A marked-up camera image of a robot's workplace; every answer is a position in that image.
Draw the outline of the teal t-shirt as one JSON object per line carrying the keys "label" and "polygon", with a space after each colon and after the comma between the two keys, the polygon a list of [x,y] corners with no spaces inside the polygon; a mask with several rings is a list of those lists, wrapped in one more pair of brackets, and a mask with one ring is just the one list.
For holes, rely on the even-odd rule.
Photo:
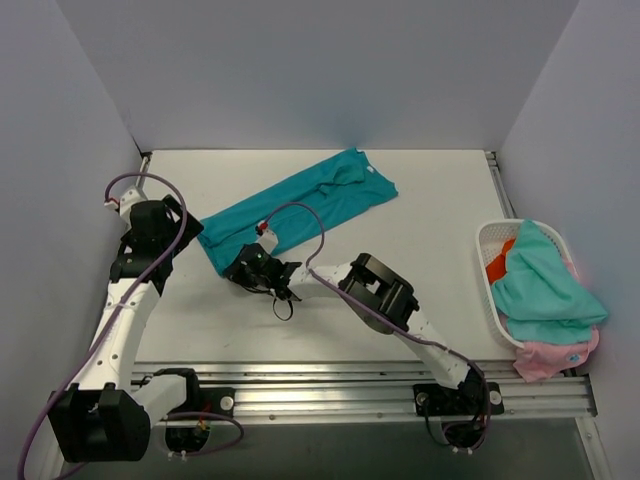
{"label": "teal t-shirt", "polygon": [[277,235],[278,255],[397,196],[395,184],[351,148],[202,219],[198,240],[223,274],[262,222]]}

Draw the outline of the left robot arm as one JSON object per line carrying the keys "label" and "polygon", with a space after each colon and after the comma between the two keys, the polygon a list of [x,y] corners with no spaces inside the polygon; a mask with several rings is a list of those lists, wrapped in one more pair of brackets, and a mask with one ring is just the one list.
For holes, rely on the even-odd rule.
{"label": "left robot arm", "polygon": [[161,369],[137,392],[131,390],[131,379],[144,329],[173,271],[173,259],[203,227],[171,195],[134,201],[126,218],[129,228],[110,267],[89,360],[48,412],[69,463],[138,461],[158,421],[171,413],[190,419],[202,405],[192,369]]}

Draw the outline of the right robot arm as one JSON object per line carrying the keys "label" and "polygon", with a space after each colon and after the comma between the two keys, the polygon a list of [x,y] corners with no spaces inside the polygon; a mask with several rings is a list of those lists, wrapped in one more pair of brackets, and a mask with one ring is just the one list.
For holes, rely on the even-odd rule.
{"label": "right robot arm", "polygon": [[447,406],[469,411],[487,401],[482,372],[451,350],[420,312],[413,286],[374,256],[361,253],[350,263],[312,267],[283,262],[257,243],[242,247],[224,278],[252,293],[266,293],[289,304],[314,298],[338,298],[373,331],[401,341],[444,390]]}

